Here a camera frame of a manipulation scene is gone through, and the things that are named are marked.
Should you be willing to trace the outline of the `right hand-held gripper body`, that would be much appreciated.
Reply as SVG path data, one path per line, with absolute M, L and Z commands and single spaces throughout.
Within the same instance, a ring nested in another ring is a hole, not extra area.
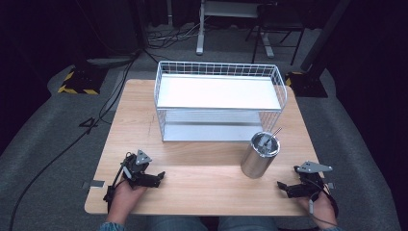
M 319 193 L 323 190 L 323 180 L 320 177 L 321 172 L 332 171 L 331 166 L 306 161 L 301 166 L 295 166 L 294 171 L 299 175 L 302 188 L 307 192 L 306 196 L 312 196 L 314 193 Z

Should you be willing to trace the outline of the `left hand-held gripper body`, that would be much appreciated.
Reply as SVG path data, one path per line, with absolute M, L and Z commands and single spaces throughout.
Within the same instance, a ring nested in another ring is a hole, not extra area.
M 140 149 L 137 153 L 126 154 L 122 164 L 123 177 L 132 188 L 140 186 L 141 181 L 152 181 L 144 173 L 150 162 L 151 158 Z

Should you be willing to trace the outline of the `person's left hand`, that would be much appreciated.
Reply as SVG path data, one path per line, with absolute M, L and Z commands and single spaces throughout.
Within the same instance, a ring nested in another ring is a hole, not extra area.
M 124 225 L 145 192 L 146 187 L 132 188 L 128 183 L 119 184 L 115 189 L 114 199 L 106 221 Z

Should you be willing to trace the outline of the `person's right hand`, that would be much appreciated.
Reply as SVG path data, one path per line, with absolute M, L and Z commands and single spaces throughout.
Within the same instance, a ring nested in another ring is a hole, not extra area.
M 331 201 L 324 192 L 320 192 L 315 201 L 308 197 L 299 197 L 295 201 L 311 216 L 320 230 L 328 231 L 338 226 Z

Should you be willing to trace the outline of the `stainless steel tumbler cup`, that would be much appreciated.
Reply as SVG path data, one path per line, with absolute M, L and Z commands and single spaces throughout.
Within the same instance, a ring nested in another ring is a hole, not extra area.
M 251 179 L 262 177 L 281 149 L 280 140 L 268 132 L 256 133 L 245 151 L 241 169 Z

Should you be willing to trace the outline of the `person's legs in jeans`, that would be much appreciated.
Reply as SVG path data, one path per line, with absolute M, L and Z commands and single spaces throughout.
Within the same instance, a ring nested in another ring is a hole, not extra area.
M 200 217 L 150 216 L 147 231 L 210 231 Z M 219 217 L 217 231 L 279 231 L 269 217 Z

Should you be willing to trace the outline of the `metal straw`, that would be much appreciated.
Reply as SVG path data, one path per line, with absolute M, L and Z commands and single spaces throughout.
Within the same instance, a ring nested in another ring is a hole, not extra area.
M 276 137 L 276 135 L 282 130 L 282 127 L 279 127 L 265 142 L 263 147 L 268 147 L 268 144 L 272 139 Z

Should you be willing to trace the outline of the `yellow black striped stand base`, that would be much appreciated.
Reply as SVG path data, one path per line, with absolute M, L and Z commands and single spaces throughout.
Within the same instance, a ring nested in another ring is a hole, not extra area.
M 306 72 L 291 71 L 286 73 L 285 83 L 292 88 L 296 97 L 328 97 L 320 79 L 314 79 Z
M 82 69 L 72 67 L 59 87 L 58 93 L 99 94 L 107 73 L 107 68 Z

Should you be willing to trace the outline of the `black slanted pole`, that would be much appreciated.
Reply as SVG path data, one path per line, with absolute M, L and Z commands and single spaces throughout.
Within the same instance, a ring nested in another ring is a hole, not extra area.
M 318 55 L 322 51 L 325 43 L 329 40 L 331 33 L 334 31 L 339 20 L 342 18 L 350 1 L 351 0 L 339 1 L 336 8 L 334 9 L 332 14 L 328 18 L 327 22 L 325 23 L 322 31 L 320 32 L 319 37 L 317 38 L 311 50 L 305 57 L 303 63 L 301 64 L 300 68 L 303 71 L 309 71 L 313 67 L 313 65 L 317 62 Z

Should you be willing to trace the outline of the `black chair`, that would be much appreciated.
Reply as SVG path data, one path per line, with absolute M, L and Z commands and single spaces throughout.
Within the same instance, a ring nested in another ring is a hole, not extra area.
M 291 59 L 291 64 L 293 64 L 305 31 L 305 25 L 302 22 L 298 10 L 291 3 L 271 1 L 268 3 L 258 5 L 256 8 L 256 14 L 257 16 L 255 22 L 245 38 L 245 40 L 249 40 L 249 37 L 252 34 L 255 34 L 255 44 L 253 48 L 251 62 L 252 63 L 255 62 L 260 42 L 263 43 L 265 48 L 269 47 L 271 50 L 272 46 L 270 45 L 268 40 L 269 34 L 285 33 L 285 36 L 283 36 L 281 40 L 278 42 L 278 46 L 293 48 L 293 56 Z M 288 46 L 284 45 L 284 41 L 293 32 L 298 33 L 298 39 L 296 43 Z

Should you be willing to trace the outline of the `white desk frame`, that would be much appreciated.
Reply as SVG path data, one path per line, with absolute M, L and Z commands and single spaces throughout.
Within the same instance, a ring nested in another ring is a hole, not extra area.
M 207 16 L 226 16 L 239 18 L 256 18 L 258 3 L 222 2 L 221 0 L 200 0 L 199 31 L 197 36 L 197 55 L 204 53 L 205 29 L 204 22 Z

